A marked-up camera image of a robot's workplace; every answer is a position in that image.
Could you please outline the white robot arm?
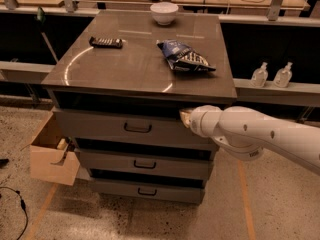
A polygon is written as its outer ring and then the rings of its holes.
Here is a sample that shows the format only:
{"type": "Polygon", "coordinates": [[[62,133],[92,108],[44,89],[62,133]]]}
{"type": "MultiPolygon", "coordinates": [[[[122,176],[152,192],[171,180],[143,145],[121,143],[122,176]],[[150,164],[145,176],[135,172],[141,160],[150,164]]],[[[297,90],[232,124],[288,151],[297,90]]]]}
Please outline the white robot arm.
{"type": "Polygon", "coordinates": [[[227,153],[252,161],[271,150],[302,167],[320,173],[320,129],[277,119],[235,106],[221,110],[205,105],[181,109],[180,118],[194,134],[210,138],[227,153]]]}

